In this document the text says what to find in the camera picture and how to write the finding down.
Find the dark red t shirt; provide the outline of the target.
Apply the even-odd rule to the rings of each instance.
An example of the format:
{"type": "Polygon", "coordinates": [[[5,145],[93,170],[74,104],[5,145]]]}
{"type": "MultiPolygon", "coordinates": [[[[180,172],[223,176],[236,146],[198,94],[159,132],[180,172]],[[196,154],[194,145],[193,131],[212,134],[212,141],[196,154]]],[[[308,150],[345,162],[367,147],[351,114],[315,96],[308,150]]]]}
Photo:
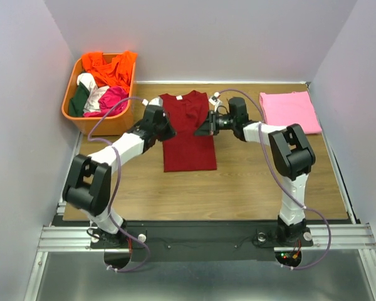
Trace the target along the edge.
{"type": "Polygon", "coordinates": [[[176,132],[175,137],[162,143],[164,172],[216,170],[213,137],[194,134],[208,116],[207,94],[193,90],[178,96],[165,93],[160,98],[176,132]]]}

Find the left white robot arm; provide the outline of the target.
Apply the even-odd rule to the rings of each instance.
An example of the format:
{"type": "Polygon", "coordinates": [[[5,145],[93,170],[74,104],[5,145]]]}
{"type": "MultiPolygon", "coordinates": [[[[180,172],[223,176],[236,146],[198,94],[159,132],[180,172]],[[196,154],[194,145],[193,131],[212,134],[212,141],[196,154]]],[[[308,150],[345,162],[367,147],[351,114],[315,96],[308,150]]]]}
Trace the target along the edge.
{"type": "Polygon", "coordinates": [[[105,239],[114,247],[122,246],[127,238],[147,245],[123,229],[125,220],[112,209],[121,180],[121,167],[129,160],[149,150],[157,140],[173,138],[166,113],[158,117],[143,117],[116,142],[89,156],[78,154],[71,162],[62,198],[83,212],[105,232],[105,239]]]}

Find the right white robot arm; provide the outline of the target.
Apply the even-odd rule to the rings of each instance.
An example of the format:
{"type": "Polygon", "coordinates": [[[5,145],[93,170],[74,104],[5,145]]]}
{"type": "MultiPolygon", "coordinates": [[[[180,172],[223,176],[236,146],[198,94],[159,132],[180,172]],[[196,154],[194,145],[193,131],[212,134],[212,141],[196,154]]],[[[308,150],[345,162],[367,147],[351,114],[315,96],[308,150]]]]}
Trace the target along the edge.
{"type": "Polygon", "coordinates": [[[219,114],[211,110],[194,134],[217,135],[221,130],[231,130],[241,141],[261,144],[266,163],[282,190],[276,239],[289,245],[301,238],[306,232],[306,182],[316,162],[315,153],[301,126],[266,125],[250,120],[247,113],[219,114]]]}

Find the dark green t shirt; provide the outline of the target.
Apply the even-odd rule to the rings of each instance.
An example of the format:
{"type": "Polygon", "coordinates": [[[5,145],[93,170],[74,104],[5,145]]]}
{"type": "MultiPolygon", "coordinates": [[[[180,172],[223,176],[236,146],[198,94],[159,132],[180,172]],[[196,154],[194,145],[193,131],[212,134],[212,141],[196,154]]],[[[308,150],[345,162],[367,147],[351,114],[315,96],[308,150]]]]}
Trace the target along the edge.
{"type": "Polygon", "coordinates": [[[84,84],[78,85],[74,96],[70,99],[68,115],[71,117],[82,117],[83,109],[89,96],[89,89],[84,84]]]}

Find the white t shirt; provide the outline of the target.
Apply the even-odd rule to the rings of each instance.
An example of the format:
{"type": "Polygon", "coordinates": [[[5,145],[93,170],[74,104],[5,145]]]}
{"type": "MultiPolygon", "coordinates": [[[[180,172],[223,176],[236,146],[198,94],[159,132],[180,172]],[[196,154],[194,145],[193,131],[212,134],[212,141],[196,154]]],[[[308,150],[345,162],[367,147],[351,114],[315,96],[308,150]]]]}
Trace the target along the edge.
{"type": "Polygon", "coordinates": [[[84,87],[88,92],[88,98],[83,106],[83,113],[99,112],[99,100],[110,87],[108,85],[98,87],[93,75],[86,72],[78,75],[76,83],[78,86],[84,87]]]}

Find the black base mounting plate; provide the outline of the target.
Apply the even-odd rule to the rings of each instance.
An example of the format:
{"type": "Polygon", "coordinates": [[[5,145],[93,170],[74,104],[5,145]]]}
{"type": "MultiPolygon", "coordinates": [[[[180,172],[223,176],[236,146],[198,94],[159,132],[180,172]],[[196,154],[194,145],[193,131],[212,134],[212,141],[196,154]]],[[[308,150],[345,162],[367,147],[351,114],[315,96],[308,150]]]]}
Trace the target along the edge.
{"type": "Polygon", "coordinates": [[[309,228],[284,238],[276,221],[128,221],[126,230],[144,243],[98,228],[88,228],[86,232],[91,248],[104,250],[106,261],[133,263],[275,261],[276,248],[293,251],[296,247],[313,246],[304,237],[309,228]]]}

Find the folded pink t shirt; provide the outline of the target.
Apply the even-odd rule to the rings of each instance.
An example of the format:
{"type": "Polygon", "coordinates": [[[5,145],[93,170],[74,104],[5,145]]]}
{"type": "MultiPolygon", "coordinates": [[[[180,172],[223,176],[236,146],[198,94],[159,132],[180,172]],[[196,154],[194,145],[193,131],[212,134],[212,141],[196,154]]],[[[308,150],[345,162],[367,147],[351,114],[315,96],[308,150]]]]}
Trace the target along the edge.
{"type": "Polygon", "coordinates": [[[259,102],[268,125],[299,124],[305,134],[322,132],[308,92],[279,94],[261,92],[259,102]]]}

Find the orange t shirt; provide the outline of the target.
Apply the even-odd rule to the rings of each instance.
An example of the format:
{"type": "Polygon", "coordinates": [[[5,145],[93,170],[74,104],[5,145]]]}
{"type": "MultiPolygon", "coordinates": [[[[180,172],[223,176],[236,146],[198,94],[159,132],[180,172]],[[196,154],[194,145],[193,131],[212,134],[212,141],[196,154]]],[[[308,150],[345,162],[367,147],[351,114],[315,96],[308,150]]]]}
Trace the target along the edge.
{"type": "Polygon", "coordinates": [[[83,69],[93,76],[98,87],[119,86],[129,93],[136,59],[136,53],[124,51],[107,62],[102,52],[90,52],[82,55],[81,62],[83,69]]]}

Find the magenta t shirt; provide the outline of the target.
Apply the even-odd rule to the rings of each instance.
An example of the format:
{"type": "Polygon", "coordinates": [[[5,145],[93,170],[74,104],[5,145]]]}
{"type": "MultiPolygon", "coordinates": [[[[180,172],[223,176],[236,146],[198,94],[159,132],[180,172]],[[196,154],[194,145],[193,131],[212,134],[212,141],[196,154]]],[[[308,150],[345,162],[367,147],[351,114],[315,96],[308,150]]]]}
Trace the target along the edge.
{"type": "Polygon", "coordinates": [[[91,92],[83,108],[83,117],[102,117],[118,102],[128,97],[128,93],[119,86],[104,86],[91,92]]]}

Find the orange plastic laundry basket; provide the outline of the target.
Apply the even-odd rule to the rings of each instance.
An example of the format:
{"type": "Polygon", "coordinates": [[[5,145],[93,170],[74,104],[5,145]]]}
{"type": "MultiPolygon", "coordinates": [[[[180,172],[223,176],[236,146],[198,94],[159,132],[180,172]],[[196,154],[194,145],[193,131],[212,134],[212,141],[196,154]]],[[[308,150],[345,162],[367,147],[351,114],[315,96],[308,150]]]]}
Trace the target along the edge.
{"type": "MultiPolygon", "coordinates": [[[[115,55],[121,53],[104,53],[105,60],[109,62],[111,58],[115,55]]],[[[68,115],[68,106],[70,99],[74,96],[76,89],[78,87],[76,81],[78,75],[86,72],[83,69],[81,58],[78,59],[72,69],[71,77],[66,88],[63,103],[61,105],[61,113],[63,116],[71,121],[77,129],[82,134],[92,134],[92,135],[121,135],[127,128],[129,128],[133,123],[133,113],[132,113],[132,100],[133,96],[133,83],[135,80],[135,65],[133,65],[132,71],[132,82],[130,85],[130,91],[128,97],[124,98],[118,102],[110,111],[108,111],[102,117],[71,117],[68,115]]]]}

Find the aluminium frame rail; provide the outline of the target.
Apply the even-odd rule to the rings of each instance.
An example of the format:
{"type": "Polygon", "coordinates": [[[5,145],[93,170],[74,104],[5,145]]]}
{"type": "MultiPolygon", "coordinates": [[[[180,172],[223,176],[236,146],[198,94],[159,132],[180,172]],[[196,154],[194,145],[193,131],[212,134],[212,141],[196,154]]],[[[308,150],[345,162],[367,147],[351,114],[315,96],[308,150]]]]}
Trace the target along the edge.
{"type": "MultiPolygon", "coordinates": [[[[214,139],[215,171],[164,172],[161,143],[121,167],[114,210],[126,221],[276,221],[282,191],[259,143],[214,139]]],[[[275,261],[106,261],[89,224],[42,229],[26,300],[376,300],[376,243],[367,224],[306,216],[301,264],[275,261]]]]}

